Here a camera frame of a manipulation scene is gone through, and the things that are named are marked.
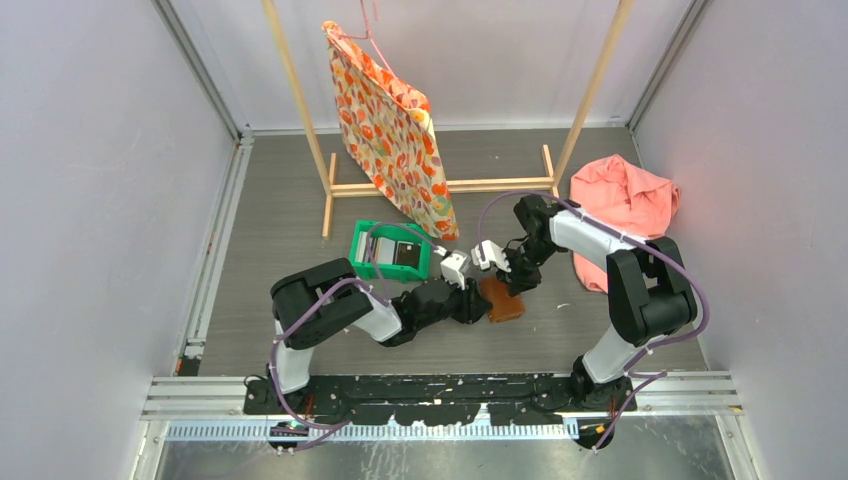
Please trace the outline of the brown leather card holder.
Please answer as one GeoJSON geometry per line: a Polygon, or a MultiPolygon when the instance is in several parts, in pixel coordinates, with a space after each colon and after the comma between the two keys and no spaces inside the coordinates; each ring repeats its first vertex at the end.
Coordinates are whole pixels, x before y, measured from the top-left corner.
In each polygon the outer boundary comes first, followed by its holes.
{"type": "Polygon", "coordinates": [[[511,296],[508,286],[496,276],[484,278],[480,288],[484,299],[492,305],[488,313],[492,324],[516,320],[524,315],[526,309],[521,297],[511,296]]]}

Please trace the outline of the green plastic card bin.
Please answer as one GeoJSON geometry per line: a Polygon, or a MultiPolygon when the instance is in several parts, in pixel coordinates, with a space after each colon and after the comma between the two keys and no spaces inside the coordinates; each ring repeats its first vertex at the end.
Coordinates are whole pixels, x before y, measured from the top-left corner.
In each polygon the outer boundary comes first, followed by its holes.
{"type": "Polygon", "coordinates": [[[429,240],[424,230],[412,223],[402,227],[378,226],[376,221],[359,220],[354,227],[348,258],[359,277],[376,278],[376,270],[366,253],[366,247],[370,246],[371,255],[385,279],[402,283],[424,281],[430,274],[433,251],[429,240]]]}

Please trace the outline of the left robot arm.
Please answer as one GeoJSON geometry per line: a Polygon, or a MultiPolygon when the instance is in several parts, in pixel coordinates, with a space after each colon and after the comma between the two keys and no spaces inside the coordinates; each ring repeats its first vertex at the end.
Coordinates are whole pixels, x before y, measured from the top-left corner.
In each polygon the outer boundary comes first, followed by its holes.
{"type": "Polygon", "coordinates": [[[474,324],[488,315],[493,303],[476,279],[464,275],[465,263],[455,262],[457,257],[451,254],[442,261],[442,277],[427,279],[391,299],[376,295],[346,258],[274,283],[270,403],[284,414],[298,412],[307,398],[313,350],[350,326],[383,346],[396,347],[445,319],[474,324]]]}

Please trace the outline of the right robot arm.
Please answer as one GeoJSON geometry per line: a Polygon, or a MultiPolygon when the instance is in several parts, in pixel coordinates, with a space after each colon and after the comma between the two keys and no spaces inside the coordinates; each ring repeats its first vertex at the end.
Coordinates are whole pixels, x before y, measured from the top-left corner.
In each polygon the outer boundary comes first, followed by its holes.
{"type": "Polygon", "coordinates": [[[573,202],[553,204],[538,194],[523,196],[513,212],[525,236],[517,247],[503,250],[505,265],[497,277],[509,296],[536,288],[541,266],[556,253],[572,252],[606,276],[611,325],[575,360],[570,376],[574,403],[596,410],[639,352],[695,320],[698,307],[681,272],[678,246],[667,237],[628,237],[573,202]]]}

